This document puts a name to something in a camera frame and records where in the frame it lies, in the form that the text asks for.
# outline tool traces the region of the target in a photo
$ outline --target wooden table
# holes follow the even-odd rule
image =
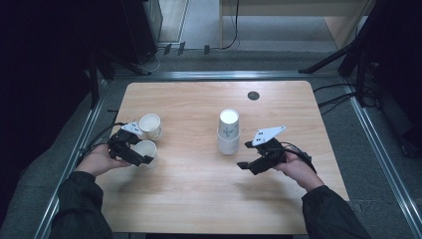
[[[242,0],[239,16],[324,16],[339,49],[356,31],[361,18],[373,6],[372,0]],[[233,0],[220,0],[220,47],[223,47],[223,16],[236,15]]]
[[[257,92],[257,101],[248,99]],[[219,114],[240,115],[240,147],[217,148]],[[127,87],[116,121],[161,116],[158,165],[131,166],[98,177],[103,213],[115,232],[304,234],[305,191],[273,169],[253,175],[236,162],[259,157],[244,142],[258,128],[285,125],[277,136],[313,157],[318,175],[348,196],[308,82],[135,83]]]

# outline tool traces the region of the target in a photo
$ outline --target metal rail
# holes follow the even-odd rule
[[[346,87],[348,93],[354,92],[352,87]],[[403,211],[404,217],[409,224],[410,229],[413,232],[415,238],[422,238],[422,219],[421,214],[416,206],[415,201],[409,194],[405,184],[403,183],[399,173],[397,172],[393,161],[391,160],[388,152],[385,150],[385,147],[378,136],[378,133],[375,130],[375,127],[370,120],[367,110],[360,107],[357,99],[351,99],[351,104],[354,111],[362,125],[363,130],[366,133],[366,136],[369,139],[369,142],[375,152],[376,158],[384,172],[385,177],[387,178],[388,183],[397,199],[397,202]]]
[[[83,148],[89,139],[89,136],[93,130],[94,124],[99,116],[100,110],[104,103],[104,95],[108,90],[108,83],[105,80],[102,80],[102,84],[100,85],[100,92],[103,92],[101,95],[97,105],[95,108],[90,110],[90,113],[87,116],[87,119],[84,123],[84,126],[81,130],[81,133],[78,137],[78,140],[72,150],[72,154],[68,160],[68,164],[66,165],[62,177],[60,178],[56,189],[49,201],[47,206],[46,212],[44,213],[43,219],[38,227],[38,230],[34,236],[36,239],[48,238],[50,234],[50,225],[52,223],[53,217],[56,214],[59,206],[59,198],[57,197],[57,191],[59,190],[59,186],[68,178],[69,174],[74,170],[75,165],[77,163],[79,157],[79,150]]]

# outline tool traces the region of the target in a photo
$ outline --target tripod leg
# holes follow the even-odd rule
[[[350,43],[349,45],[345,46],[344,48],[342,48],[341,50],[338,50],[337,52],[335,52],[334,54],[328,56],[327,58],[323,59],[322,61],[316,63],[315,65],[303,69],[303,70],[299,70],[299,73],[301,74],[312,74],[314,72],[316,72],[317,70],[323,68],[324,66],[330,64],[331,62],[337,60],[338,58],[344,56],[345,54],[349,53],[352,48],[353,48],[353,42]]]
[[[362,108],[365,107],[363,101],[363,87],[365,84],[365,74],[367,69],[367,55],[364,50],[360,53],[360,61],[357,65],[357,77],[356,77],[356,99]]]
[[[94,51],[90,55],[90,80],[91,80],[91,109],[93,109],[100,98],[99,79],[97,77],[97,65]]]

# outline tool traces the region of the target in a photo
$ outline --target black stand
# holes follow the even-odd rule
[[[366,45],[368,45],[368,39],[371,37],[370,33],[374,29],[375,20],[378,19],[382,8],[385,6],[387,1],[376,1],[375,6],[372,9],[372,12],[368,16],[365,24],[363,24],[362,29],[357,34],[356,38],[347,46],[338,50],[334,54],[328,56],[322,61],[316,63],[315,65],[299,70],[301,74],[312,74],[317,70],[323,68],[329,63],[339,59],[340,57],[345,56],[341,65],[338,68],[338,74],[341,77],[350,76],[353,69],[357,66],[357,78],[356,78],[356,99],[359,101],[360,105],[364,107],[363,103],[363,85],[365,80],[365,72],[368,67],[367,64],[367,51]]]
[[[99,89],[99,78],[97,75],[97,68],[102,73],[103,77],[106,80],[113,81],[115,76],[115,71],[110,64],[110,60],[117,62],[119,65],[127,68],[128,70],[134,72],[140,76],[147,76],[151,75],[151,72],[146,72],[141,69],[138,69],[134,65],[125,62],[124,60],[118,58],[117,56],[113,55],[112,53],[99,50],[96,47],[93,47],[91,54],[90,54],[90,80],[91,80],[91,94],[92,94],[92,101],[91,101],[91,109],[93,109],[97,102],[100,99],[100,89]]]

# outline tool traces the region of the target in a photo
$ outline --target person's left hand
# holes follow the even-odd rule
[[[113,159],[109,156],[107,144],[100,144],[84,158],[76,171],[84,171],[93,176],[99,176],[110,169],[127,166],[130,166],[129,162]]]

